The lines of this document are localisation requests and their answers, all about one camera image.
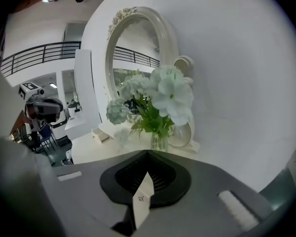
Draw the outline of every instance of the white hydrangea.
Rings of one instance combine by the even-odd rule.
[[[158,90],[150,97],[152,105],[159,110],[160,116],[169,116],[178,126],[188,122],[194,97],[187,83],[178,83],[172,76],[166,77],[161,79]]]
[[[184,75],[177,67],[172,65],[165,65],[152,71],[150,75],[149,88],[151,90],[158,90],[158,85],[160,81],[166,78],[170,78],[175,84],[180,84],[184,82]]]
[[[123,86],[120,89],[120,94],[124,99],[131,100],[134,96],[139,99],[140,95],[144,95],[149,86],[149,79],[143,75],[135,75],[126,77]]]
[[[124,105],[123,98],[117,98],[109,102],[107,106],[107,118],[113,124],[121,124],[126,121],[129,109]]]

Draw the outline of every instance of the mirror frame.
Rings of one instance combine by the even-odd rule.
[[[111,99],[118,98],[113,77],[113,57],[115,46],[123,31],[133,19],[147,19],[153,26],[158,37],[160,48],[160,65],[174,65],[179,56],[177,38],[170,24],[155,10],[148,7],[125,8],[117,12],[109,26],[108,44],[106,49],[105,70],[108,91]]]

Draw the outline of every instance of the balcony railing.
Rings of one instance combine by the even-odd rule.
[[[80,48],[80,41],[67,41],[39,45],[25,49],[3,59],[1,63],[1,72],[7,77],[20,70],[40,63],[74,58],[75,51]],[[152,68],[157,68],[160,65],[160,62],[152,57],[119,46],[115,47],[113,58],[114,60],[133,62],[150,66]]]
[[[35,46],[15,53],[1,63],[1,72],[5,77],[28,67],[61,59],[75,57],[75,51],[80,49],[80,41],[56,42]]]
[[[149,57],[145,54],[129,50],[124,47],[116,46],[114,51],[114,60],[128,61],[133,63],[138,63],[145,66],[150,66],[153,68],[158,68],[160,66],[160,61]]]

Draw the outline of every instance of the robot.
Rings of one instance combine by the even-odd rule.
[[[32,82],[20,84],[18,93],[26,102],[24,114],[32,121],[32,131],[40,131],[46,124],[56,122],[64,109],[59,99],[46,97],[44,89]]]

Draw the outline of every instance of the black vent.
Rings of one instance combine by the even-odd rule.
[[[155,193],[168,187],[176,178],[174,168],[150,154],[145,154],[119,170],[115,174],[115,180],[134,195],[147,171],[152,178]]]
[[[115,203],[132,206],[133,196],[148,172],[154,195],[150,208],[169,206],[180,200],[191,185],[189,172],[180,164],[161,155],[167,153],[142,150],[136,155],[105,170],[100,185]]]

